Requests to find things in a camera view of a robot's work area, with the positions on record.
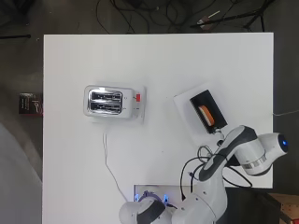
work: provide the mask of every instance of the white table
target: white table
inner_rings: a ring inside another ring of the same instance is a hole
[[[108,163],[129,199],[134,184],[178,185],[184,162],[195,156],[177,94],[218,83],[234,117],[225,130],[273,131],[272,34],[46,35],[44,74],[44,224],[119,223],[123,200],[104,164],[105,125],[82,112],[88,85],[147,87],[144,124],[107,131]],[[271,188],[272,170],[250,180]]]

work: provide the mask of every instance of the black cable bundle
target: black cable bundle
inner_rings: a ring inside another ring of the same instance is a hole
[[[203,148],[207,151],[207,154],[208,154],[207,157],[203,157],[203,156],[201,156],[201,151],[202,151]],[[184,192],[183,192],[183,188],[182,188],[182,179],[183,179],[183,175],[184,175],[184,171],[185,171],[186,166],[187,166],[191,161],[199,160],[199,161],[201,162],[201,164],[198,165],[198,166],[194,169],[194,171],[193,171],[192,173],[189,173],[189,175],[190,175],[190,177],[191,177],[190,191],[192,192],[192,191],[193,191],[193,180],[194,180],[194,179],[198,180],[198,179],[195,177],[197,171],[198,171],[201,167],[203,167],[203,166],[207,163],[207,161],[208,161],[210,158],[212,158],[213,156],[222,156],[222,157],[223,157],[223,155],[221,155],[221,154],[213,154],[212,151],[210,150],[210,148],[209,148],[208,146],[201,146],[201,147],[199,147],[198,150],[197,150],[197,157],[194,157],[194,158],[188,160],[188,161],[184,164],[183,169],[182,169],[181,174],[180,174],[180,180],[179,180],[179,187],[180,187],[180,193],[181,193],[181,200],[182,200],[182,201],[184,201],[184,200],[186,199],[186,197],[185,197],[185,195],[184,195]],[[232,171],[236,172],[238,175],[240,175],[240,176],[241,176],[241,177],[242,177],[242,178],[249,184],[249,186],[248,186],[248,187],[245,187],[245,186],[237,185],[237,184],[235,184],[235,183],[233,183],[233,182],[227,180],[227,179],[223,176],[223,179],[224,179],[227,183],[229,183],[229,184],[231,184],[231,185],[233,185],[233,186],[235,186],[235,187],[242,188],[242,189],[250,189],[250,188],[252,188],[252,183],[251,183],[247,178],[245,178],[241,173],[239,173],[235,168],[233,168],[233,167],[231,167],[231,166],[226,166],[226,167],[229,168],[229,169],[231,169]]]
[[[166,3],[160,5],[160,6],[157,6],[155,8],[150,8],[144,1],[142,2],[142,4],[145,6],[145,7],[137,7],[137,8],[134,8],[134,7],[129,7],[128,4],[125,2],[125,0],[122,0],[122,2],[126,5],[126,8],[122,8],[122,7],[119,7],[119,5],[117,4],[116,0],[109,0],[111,5],[116,8],[120,14],[122,15],[123,19],[126,21],[126,23],[128,24],[129,28],[128,28],[128,31],[130,31],[130,29],[132,30],[132,32],[135,34],[135,29],[133,28],[132,24],[131,24],[131,20],[132,20],[132,14],[130,15],[131,16],[131,19],[128,20],[126,18],[126,16],[123,14],[123,12],[132,12],[132,13],[135,13],[137,14],[139,17],[141,17],[143,19],[143,21],[146,23],[147,25],[147,33],[150,34],[150,22],[148,21],[148,19],[146,18],[145,15],[143,15],[143,13],[147,13],[148,16],[149,16],[149,19],[150,21],[155,24],[155,25],[158,25],[158,26],[168,26],[167,28],[167,32],[170,33],[170,30],[172,27],[175,28],[176,32],[177,33],[180,33],[181,32],[181,29],[182,27],[193,17],[195,16],[196,14],[208,9],[209,7],[211,7],[215,2],[216,0],[212,0],[211,3],[209,3],[207,6],[203,7],[202,9],[200,10],[197,10],[195,12],[192,12],[192,14],[190,15],[187,15],[187,13],[185,13],[186,15],[184,16],[185,18],[182,20],[182,21],[177,21],[178,20],[178,10],[176,9],[176,7],[174,6],[173,4],[173,0],[167,0]],[[96,19],[97,19],[97,22],[99,23],[99,25],[106,31],[107,34],[110,34],[110,32],[107,30],[107,28],[105,28],[105,26],[102,24],[102,22],[100,22],[100,19],[98,17],[98,8],[99,8],[99,5],[100,5],[100,2],[101,0],[98,0],[97,3],[96,3],[96,8],[95,8],[95,15],[96,15]],[[161,15],[165,16],[167,18],[167,20],[169,21],[168,23],[165,23],[165,24],[160,24],[159,22],[157,22],[153,16],[152,16],[152,13],[153,12],[160,12],[163,10],[163,7],[164,7],[164,11],[165,13],[160,13]],[[175,18],[172,19],[169,15],[169,10],[170,8],[172,8],[174,11],[175,11]]]

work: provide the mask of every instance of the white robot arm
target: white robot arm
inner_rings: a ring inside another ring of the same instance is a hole
[[[287,152],[288,144],[282,134],[257,136],[253,129],[239,126],[227,134],[222,145],[199,172],[193,193],[172,216],[162,202],[149,197],[140,203],[126,203],[120,210],[121,223],[212,224],[227,207],[222,171],[233,155],[248,175],[263,175],[277,158]]]

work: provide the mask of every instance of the orange object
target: orange object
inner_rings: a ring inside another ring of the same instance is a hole
[[[206,123],[208,126],[213,126],[215,124],[215,120],[213,119],[211,113],[208,111],[205,105],[201,105],[198,107],[200,112],[202,112],[203,116],[205,117]]]

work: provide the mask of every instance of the dark floor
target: dark floor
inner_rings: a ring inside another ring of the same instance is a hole
[[[178,21],[184,17],[184,10],[178,3],[193,2],[192,11],[209,5],[211,0],[174,0],[173,5],[178,11]],[[148,7],[156,7],[163,1],[147,0]],[[119,7],[127,7],[121,0],[117,1]],[[263,3],[260,0],[243,0],[227,13],[227,16],[252,11]],[[43,0],[36,1],[31,7],[24,24],[14,22],[0,27],[0,35],[31,34],[31,39],[0,40],[0,122],[17,137],[23,147],[32,144],[42,157],[42,119],[25,118],[18,115],[19,92],[41,92],[43,90],[43,35],[46,34],[106,34],[98,24],[95,17],[97,0]],[[193,16],[183,27],[176,30],[174,27],[153,24],[149,13],[140,13],[149,21],[149,31],[152,34],[174,33],[200,33],[198,29],[189,28],[205,15],[218,10],[220,19],[231,6],[229,0],[217,0],[212,7]],[[299,16],[297,9],[299,1],[277,0],[264,14],[265,29],[274,32],[274,111],[283,113],[299,108],[299,31],[296,23]],[[165,7],[152,12],[152,18],[160,24],[169,24],[163,15]],[[124,12],[128,21],[137,34],[147,32],[147,24],[134,12]],[[170,8],[169,15],[175,18],[175,11]],[[100,1],[98,7],[99,20],[111,34],[131,33],[128,24],[108,0]],[[212,30],[212,33],[248,32],[240,28],[249,19],[223,22]],[[251,26],[252,32],[261,32],[261,24],[257,20]],[[290,142],[289,155],[278,160],[274,165],[274,189],[279,193],[299,194],[299,113],[274,118],[274,131],[285,133]]]

